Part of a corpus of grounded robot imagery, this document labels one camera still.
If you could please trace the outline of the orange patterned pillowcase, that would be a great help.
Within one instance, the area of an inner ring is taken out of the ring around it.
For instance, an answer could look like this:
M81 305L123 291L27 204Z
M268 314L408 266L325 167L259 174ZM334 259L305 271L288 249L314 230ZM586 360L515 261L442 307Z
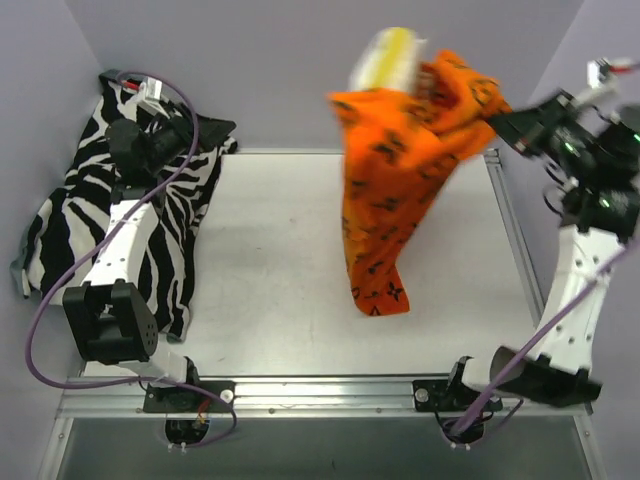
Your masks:
M396 262L449 177L495 138L489 118L510 107L494 78L451 50L419 67L432 91L335 92L343 132L342 238L356 307L367 316L410 310Z

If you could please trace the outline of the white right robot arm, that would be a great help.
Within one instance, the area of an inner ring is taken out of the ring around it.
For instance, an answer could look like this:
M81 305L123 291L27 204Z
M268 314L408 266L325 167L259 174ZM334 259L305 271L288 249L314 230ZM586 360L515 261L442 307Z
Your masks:
M566 177L558 257L544 311L520 349L488 360L461 358L443 385L446 402L465 409L478 397L520 397L563 408L595 401L592 345L615 265L639 223L639 107L623 104L595 133L579 122L594 93L564 90L536 106L490 118L496 134L526 158L546 156Z

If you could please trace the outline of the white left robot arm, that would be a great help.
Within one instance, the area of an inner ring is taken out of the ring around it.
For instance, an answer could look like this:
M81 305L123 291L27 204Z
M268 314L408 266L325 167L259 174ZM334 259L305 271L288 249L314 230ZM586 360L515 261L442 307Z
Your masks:
M165 200L160 172L191 147L212 149L235 129L230 120L157 116L145 131L118 119L106 129L117 180L105 245L82 282L65 289L62 305L83 360L117 365L157 388L180 411L196 408L202 386L193 362L159 341L159 327L138 290L145 251Z

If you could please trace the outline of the white pillow yellow side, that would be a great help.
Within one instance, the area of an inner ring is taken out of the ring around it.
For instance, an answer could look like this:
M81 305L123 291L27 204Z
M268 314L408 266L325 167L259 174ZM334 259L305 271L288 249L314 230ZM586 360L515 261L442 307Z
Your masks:
M348 81L352 92L389 89L412 93L429 40L406 27L379 31L356 62Z

